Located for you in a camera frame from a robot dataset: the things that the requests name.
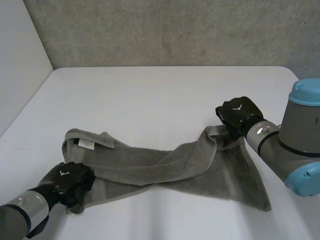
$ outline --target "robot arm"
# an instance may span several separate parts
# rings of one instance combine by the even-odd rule
[[[81,163],[56,165],[35,188],[25,191],[0,207],[0,239],[22,240],[43,231],[55,204],[83,212],[86,191],[95,181],[93,171]]]
[[[320,194],[320,79],[297,81],[281,127],[264,119],[247,97],[216,108],[232,139],[244,136],[252,149],[299,196]]]

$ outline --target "gray towel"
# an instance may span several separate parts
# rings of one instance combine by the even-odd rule
[[[94,149],[79,146],[79,140],[94,142]],[[94,134],[71,129],[65,135],[62,153],[66,163],[83,163],[94,171],[96,179],[84,198],[85,208],[160,184],[185,193],[271,210],[244,139],[231,140],[224,126],[208,126],[198,141],[184,143],[171,151],[131,147],[106,132]]]

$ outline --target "white wall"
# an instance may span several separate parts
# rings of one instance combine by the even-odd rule
[[[0,0],[0,137],[52,71],[23,0]]]

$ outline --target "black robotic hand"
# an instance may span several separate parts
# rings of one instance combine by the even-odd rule
[[[265,120],[259,108],[246,96],[225,101],[215,109],[215,113],[225,124],[233,140],[240,136],[247,137],[253,125]]]
[[[72,213],[80,214],[84,211],[85,193],[91,190],[94,181],[94,172],[88,166],[82,163],[62,162],[52,168],[38,186],[30,191],[40,193],[45,198],[49,211],[55,204],[61,203],[67,206]],[[41,233],[48,220],[49,216],[26,237],[30,239]]]
[[[50,187],[56,200],[69,208],[81,206],[85,193],[91,190],[95,181],[94,172],[82,163],[60,163],[39,182],[38,187]]]

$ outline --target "concrete wall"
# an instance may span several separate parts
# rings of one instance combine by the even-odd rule
[[[320,77],[319,0],[24,0],[53,67],[284,66]]]
[[[53,71],[22,0],[0,0],[0,137]]]

